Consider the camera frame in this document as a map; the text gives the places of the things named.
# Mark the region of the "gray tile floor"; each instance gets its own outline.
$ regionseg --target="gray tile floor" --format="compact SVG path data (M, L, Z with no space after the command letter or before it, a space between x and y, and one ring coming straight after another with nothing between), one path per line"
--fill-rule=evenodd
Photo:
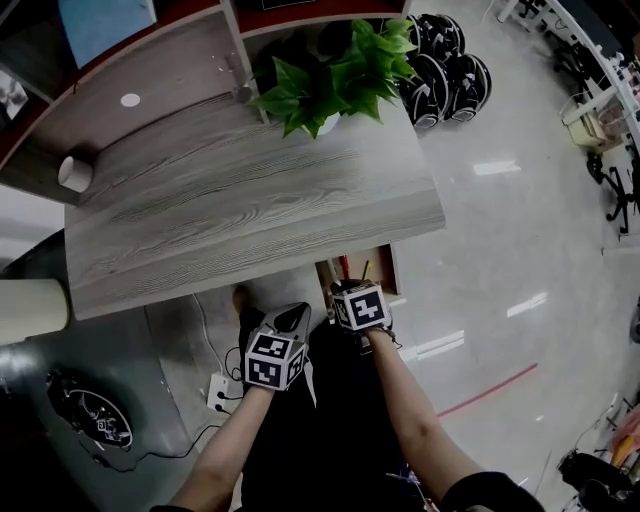
M640 256L601 255L602 191L562 126L568 99L538 34L495 19L489 0L417 0L449 14L467 51L493 76L493 96L466 125L421 138L447 218L443 231L397 245L406 310L396 313L405 358L439 411L531 365L500 391L444 418L487 468L509 473L548 510L570 497L555 467L616 392L638 384L640 347L628 343ZM482 174L479 164L520 170ZM464 331L464 343L418 360L412 346ZM580 447L597 443L597 432Z

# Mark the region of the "white cylinder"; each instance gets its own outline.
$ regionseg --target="white cylinder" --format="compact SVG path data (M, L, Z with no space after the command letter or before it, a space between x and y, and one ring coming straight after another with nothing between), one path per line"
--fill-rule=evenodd
M0 280L0 345L60 331L69 323L69 305L55 279Z
M58 171L58 183L76 192L84 192L91 185L93 168L86 162L68 156Z

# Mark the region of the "wooden shelf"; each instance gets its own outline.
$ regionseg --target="wooden shelf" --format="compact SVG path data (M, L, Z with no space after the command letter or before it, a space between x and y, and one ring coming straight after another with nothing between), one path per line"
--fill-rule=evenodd
M356 19L393 18L402 14L402 2L393 0L316 0L268 11L236 2L243 38L311 23Z
M40 120L72 94L77 85L87 82L106 66L153 39L222 10L220 0L155 0L155 7L158 18L156 23L109 48L82 69L68 73L51 105L42 100L34 101L16 124L0 133L0 172Z

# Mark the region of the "person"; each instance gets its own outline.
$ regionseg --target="person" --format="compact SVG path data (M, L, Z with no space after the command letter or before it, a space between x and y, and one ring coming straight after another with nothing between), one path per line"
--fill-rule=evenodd
M245 288L233 300L244 362L264 314ZM372 352L361 355L353 336L318 326L309 341L316 405L304 375L287 391L248 387L169 505L152 512L229 510L241 473L245 512L424 510L422 494L443 512L544 510L456 445L385 331L366 336Z

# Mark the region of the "potted plant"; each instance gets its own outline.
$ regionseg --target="potted plant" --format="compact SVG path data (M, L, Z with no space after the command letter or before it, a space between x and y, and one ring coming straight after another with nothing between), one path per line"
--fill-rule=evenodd
M378 98L398 98L394 84L415 76L406 60L416 48L409 42L410 27L398 19L381 23L379 30L364 20L334 22L319 38L318 51L330 53L324 60L306 50L299 33L270 45L255 67L264 92L253 104L283 119L285 137L304 128L315 139L340 115L362 113L381 122Z

